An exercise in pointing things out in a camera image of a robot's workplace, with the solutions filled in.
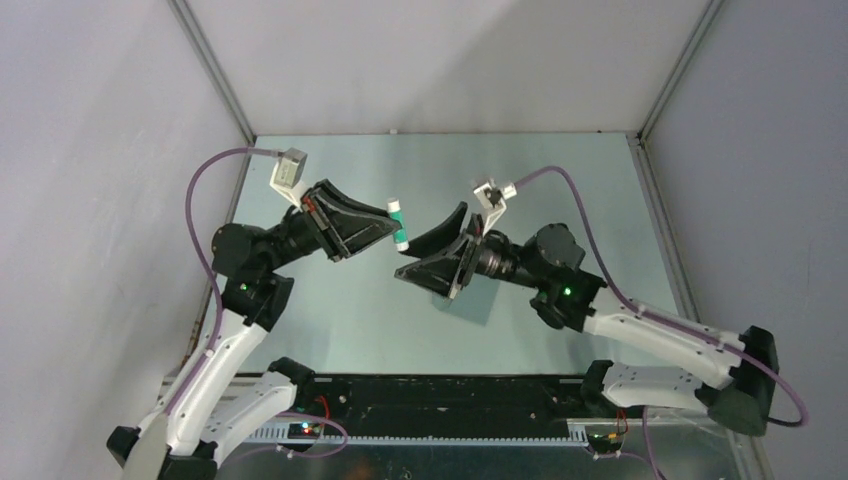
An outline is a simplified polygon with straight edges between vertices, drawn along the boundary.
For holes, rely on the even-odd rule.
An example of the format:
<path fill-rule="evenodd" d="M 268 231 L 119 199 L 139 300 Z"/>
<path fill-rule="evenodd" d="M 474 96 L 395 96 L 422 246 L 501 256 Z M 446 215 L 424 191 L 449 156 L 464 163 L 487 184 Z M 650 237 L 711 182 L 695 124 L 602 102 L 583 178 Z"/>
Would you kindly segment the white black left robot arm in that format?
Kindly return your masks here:
<path fill-rule="evenodd" d="M 202 265 L 215 285 L 215 320 L 157 406 L 136 427 L 117 427 L 107 448 L 125 479 L 212 479 L 228 457 L 273 417 L 304 416 L 315 388 L 271 364 L 257 384 L 217 406 L 251 353 L 286 309 L 294 287 L 277 269 L 315 251 L 333 262 L 353 257 L 403 229 L 394 203 L 385 209 L 342 194 L 331 182 L 273 180 L 291 208 L 269 229 L 229 223 Z"/>

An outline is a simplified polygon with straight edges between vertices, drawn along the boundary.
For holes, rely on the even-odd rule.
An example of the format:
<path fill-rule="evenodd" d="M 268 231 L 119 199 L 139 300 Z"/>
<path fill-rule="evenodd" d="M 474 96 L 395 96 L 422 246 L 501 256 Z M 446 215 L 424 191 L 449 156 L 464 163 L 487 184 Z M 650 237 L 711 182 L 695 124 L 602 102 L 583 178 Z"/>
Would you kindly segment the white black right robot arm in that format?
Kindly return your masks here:
<path fill-rule="evenodd" d="M 486 230 L 465 204 L 409 244 L 399 280 L 446 300 L 475 276 L 531 288 L 530 307 L 549 327 L 612 339 L 649 352 L 659 367 L 596 360 L 585 373 L 585 411 L 655 406 L 691 410 L 734 432 L 761 437 L 771 420 L 779 369 L 774 336 L 711 328 L 653 310 L 581 268 L 585 252 L 563 223 L 541 227 L 523 244 Z"/>

